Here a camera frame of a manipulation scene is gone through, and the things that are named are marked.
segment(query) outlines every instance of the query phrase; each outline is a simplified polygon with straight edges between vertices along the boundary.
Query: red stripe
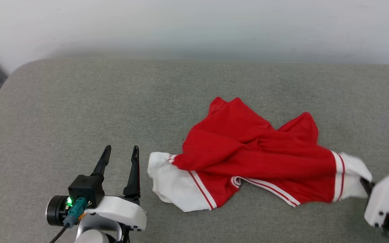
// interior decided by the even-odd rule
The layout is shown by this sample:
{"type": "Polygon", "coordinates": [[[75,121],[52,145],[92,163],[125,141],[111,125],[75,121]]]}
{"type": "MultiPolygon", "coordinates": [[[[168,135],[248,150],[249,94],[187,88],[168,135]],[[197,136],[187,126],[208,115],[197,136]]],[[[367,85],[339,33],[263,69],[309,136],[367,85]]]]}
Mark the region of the red stripe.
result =
{"type": "Polygon", "coordinates": [[[340,156],[340,154],[338,154],[338,156],[340,157],[341,165],[343,166],[343,173],[341,174],[341,189],[340,189],[340,195],[338,196],[338,199],[337,199],[337,201],[340,201],[341,194],[343,193],[343,183],[344,183],[344,161],[343,161],[343,158],[340,156]]]}
{"type": "Polygon", "coordinates": [[[277,192],[277,193],[280,194],[282,197],[286,198],[286,200],[290,201],[293,205],[298,206],[296,203],[294,203],[293,201],[289,200],[289,198],[287,198],[285,195],[283,195],[283,194],[281,194],[280,192],[278,192],[276,189],[274,189],[274,188],[272,188],[272,187],[270,187],[270,186],[264,185],[264,184],[262,184],[262,183],[254,182],[254,181],[249,180],[249,179],[247,179],[247,178],[246,178],[246,180],[251,181],[251,182],[253,182],[253,183],[256,183],[256,184],[258,184],[258,185],[267,187],[267,188],[269,188],[269,189],[271,189],[271,190],[277,192]]]}
{"type": "Polygon", "coordinates": [[[210,205],[211,207],[211,210],[213,210],[213,206],[212,204],[210,203],[210,200],[208,200],[207,196],[205,195],[204,191],[202,191],[201,187],[199,186],[198,182],[196,181],[196,179],[194,178],[194,176],[191,174],[191,172],[189,171],[188,172],[191,177],[193,178],[193,181],[196,183],[196,186],[198,186],[199,190],[202,192],[202,195],[204,195],[205,199],[207,200],[208,204],[210,205]]]}

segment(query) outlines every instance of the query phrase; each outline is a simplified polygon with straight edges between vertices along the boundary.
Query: black cable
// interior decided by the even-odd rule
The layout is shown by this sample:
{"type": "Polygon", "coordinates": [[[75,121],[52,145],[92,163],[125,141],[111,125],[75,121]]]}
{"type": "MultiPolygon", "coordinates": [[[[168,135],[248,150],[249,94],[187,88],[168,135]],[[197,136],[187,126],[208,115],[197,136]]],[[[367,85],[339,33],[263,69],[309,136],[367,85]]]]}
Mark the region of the black cable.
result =
{"type": "Polygon", "coordinates": [[[61,231],[49,243],[55,243],[55,241],[57,241],[58,238],[65,232],[65,230],[68,228],[68,226],[69,226],[68,223],[66,225],[64,225],[64,227],[61,229],[61,231]]]}

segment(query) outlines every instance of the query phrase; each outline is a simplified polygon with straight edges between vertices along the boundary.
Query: cable connector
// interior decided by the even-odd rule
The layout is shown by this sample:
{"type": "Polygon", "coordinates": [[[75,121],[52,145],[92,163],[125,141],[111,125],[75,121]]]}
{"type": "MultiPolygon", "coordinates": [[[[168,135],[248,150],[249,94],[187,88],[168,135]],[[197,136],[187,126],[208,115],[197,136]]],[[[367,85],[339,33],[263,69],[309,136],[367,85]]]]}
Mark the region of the cable connector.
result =
{"type": "Polygon", "coordinates": [[[68,211],[67,217],[63,221],[63,225],[68,224],[68,228],[72,228],[76,225],[79,217],[83,214],[88,207],[88,201],[84,197],[79,197],[73,204],[73,207],[68,211]]]}

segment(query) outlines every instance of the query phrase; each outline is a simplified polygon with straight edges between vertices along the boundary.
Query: green light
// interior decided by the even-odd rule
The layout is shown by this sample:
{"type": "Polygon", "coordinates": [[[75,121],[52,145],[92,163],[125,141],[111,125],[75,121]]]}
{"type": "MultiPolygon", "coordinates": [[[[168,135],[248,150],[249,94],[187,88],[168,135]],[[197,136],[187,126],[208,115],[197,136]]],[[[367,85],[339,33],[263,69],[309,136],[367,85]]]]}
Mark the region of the green light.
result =
{"type": "Polygon", "coordinates": [[[68,197],[67,198],[67,206],[73,206],[73,204],[71,203],[71,197],[68,197]]]}

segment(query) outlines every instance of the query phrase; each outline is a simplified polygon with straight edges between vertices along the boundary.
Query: white backdrop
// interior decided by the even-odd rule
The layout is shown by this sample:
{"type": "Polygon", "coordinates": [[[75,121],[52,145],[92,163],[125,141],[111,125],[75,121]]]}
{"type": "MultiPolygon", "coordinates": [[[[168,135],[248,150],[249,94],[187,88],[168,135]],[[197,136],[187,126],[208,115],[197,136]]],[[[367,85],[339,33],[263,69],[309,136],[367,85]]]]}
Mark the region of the white backdrop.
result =
{"type": "Polygon", "coordinates": [[[389,0],[0,0],[7,74],[62,56],[389,64],[389,0]]]}

